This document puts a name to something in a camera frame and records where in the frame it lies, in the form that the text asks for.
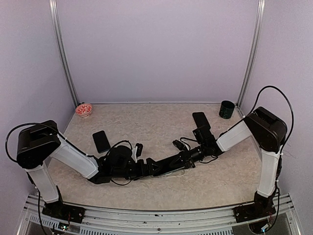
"patterned bowl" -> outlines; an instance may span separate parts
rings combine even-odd
[[[75,109],[75,113],[77,113],[78,116],[87,118],[92,112],[92,105],[89,103],[78,105]]]

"white wall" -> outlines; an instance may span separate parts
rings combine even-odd
[[[258,0],[58,1],[80,101],[236,101],[257,7]]]
[[[279,87],[290,99],[295,127],[283,156],[279,185],[289,192],[305,235],[313,234],[313,1],[268,0],[264,23],[243,103],[247,113],[265,85]],[[274,90],[264,91],[259,105],[290,126],[290,112]]]
[[[14,126],[53,119],[64,130],[74,112],[47,0],[0,1],[0,234],[14,234],[30,189],[4,150]],[[17,134],[9,150],[16,157]]]

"metal pole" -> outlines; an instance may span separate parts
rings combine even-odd
[[[252,72],[253,63],[254,63],[256,50],[257,50],[259,37],[260,37],[260,32],[261,32],[264,8],[265,8],[265,0],[259,0],[258,12],[257,12],[257,16],[256,16],[256,22],[255,22],[255,27],[254,27],[251,50],[250,50],[250,54],[249,54],[249,60],[248,60],[248,64],[246,67],[244,82],[243,82],[243,85],[241,86],[240,94],[239,94],[239,97],[237,100],[237,106],[239,108],[241,108],[241,105],[243,103],[243,100],[244,100],[244,97],[246,94],[246,90],[248,87],[248,83],[249,83],[249,80],[251,77],[251,72]]]
[[[60,21],[59,21],[59,16],[58,16],[57,2],[56,2],[56,0],[49,0],[49,3],[50,3],[52,22],[53,22],[53,26],[54,26],[54,32],[55,32],[55,36],[56,36],[56,40],[57,40],[57,45],[58,45],[58,49],[59,49],[59,53],[60,53],[60,57],[61,57],[67,85],[68,85],[69,92],[70,92],[70,95],[72,97],[73,103],[77,107],[79,105],[79,100],[78,100],[78,97],[76,94],[76,90],[74,87],[72,77],[71,77],[70,72],[69,72],[67,57],[66,57],[65,50],[64,50]]]

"black cup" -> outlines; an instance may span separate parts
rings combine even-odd
[[[220,108],[220,117],[224,118],[224,119],[230,119],[233,112],[235,109],[235,104],[231,101],[228,100],[224,100],[221,103],[221,108]]]

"marble-patterned table surface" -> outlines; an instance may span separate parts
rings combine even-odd
[[[99,157],[92,134],[105,130],[111,145],[120,140],[129,140],[133,145],[139,142],[144,145],[142,158],[160,160],[178,153],[173,140],[194,138],[193,112],[206,114],[215,137],[240,119],[236,111],[231,119],[220,118],[219,107],[217,104],[98,104],[93,106],[88,118],[74,115],[65,136],[83,151]],[[48,170],[66,202],[116,209],[187,210],[253,200],[261,161],[252,140],[247,139],[216,161],[196,163],[196,168],[187,169],[182,175],[147,177],[124,187],[112,182],[94,185],[54,159]]]

